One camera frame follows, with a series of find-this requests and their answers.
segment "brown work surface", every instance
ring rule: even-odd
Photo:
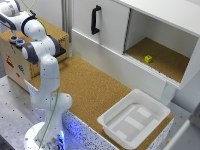
[[[166,76],[181,82],[190,59],[149,38],[145,38],[127,51],[126,54],[158,70]],[[153,58],[152,63],[144,61],[145,56]]]
[[[58,29],[54,25],[52,25],[49,22],[45,21],[44,19],[42,19],[40,17],[37,17],[37,18],[45,26],[46,31],[47,31],[47,35],[53,35],[53,37],[56,40],[60,40],[61,38],[65,37],[65,36],[68,36],[68,34],[66,32]],[[30,39],[29,37],[24,36],[24,34],[22,32],[17,31],[16,33],[17,33],[17,36],[19,37],[19,39],[23,39],[26,43],[32,42],[32,39]],[[8,31],[6,31],[4,33],[0,32],[0,37],[3,38],[4,40],[6,40],[7,42],[10,42],[10,37],[11,36],[13,36],[13,33],[11,32],[11,30],[8,30]]]
[[[103,127],[97,122],[97,118],[130,93],[131,89],[78,56],[63,61],[59,66],[61,80],[59,91],[69,93],[73,98],[70,111],[119,149],[123,149],[104,133]],[[39,88],[40,76],[33,78],[30,83]],[[173,115],[169,115],[137,150],[148,148],[172,119]]]

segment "robotic arm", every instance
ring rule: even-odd
[[[57,97],[53,91],[60,86],[59,66],[57,59],[53,56],[60,53],[60,45],[52,36],[46,35],[43,25],[32,11],[31,13],[32,16],[29,16],[26,12],[20,12],[20,6],[16,0],[6,0],[0,3],[0,23],[13,31],[22,31],[24,35],[33,40],[23,45],[22,54],[27,61],[40,65],[41,86],[36,93],[31,95],[31,103],[36,109],[46,110],[45,124],[35,140],[42,142],[43,147],[48,147],[49,143],[53,139],[55,141],[63,130],[62,113],[71,107],[72,98],[69,94],[58,94],[57,106],[50,122]]]

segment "yellow toy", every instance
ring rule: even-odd
[[[150,55],[147,55],[147,56],[145,56],[144,61],[147,63],[151,63],[153,61],[153,58]]]

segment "white plastic tray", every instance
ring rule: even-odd
[[[136,149],[169,113],[169,108],[136,89],[101,115],[98,122],[122,147]]]

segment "door handle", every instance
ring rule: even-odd
[[[92,35],[94,35],[94,34],[100,32],[100,30],[96,28],[96,15],[97,15],[96,13],[97,13],[97,11],[99,11],[99,10],[101,10],[101,7],[98,6],[98,5],[96,6],[96,8],[94,8],[94,9],[92,10],[92,25],[91,25]]]

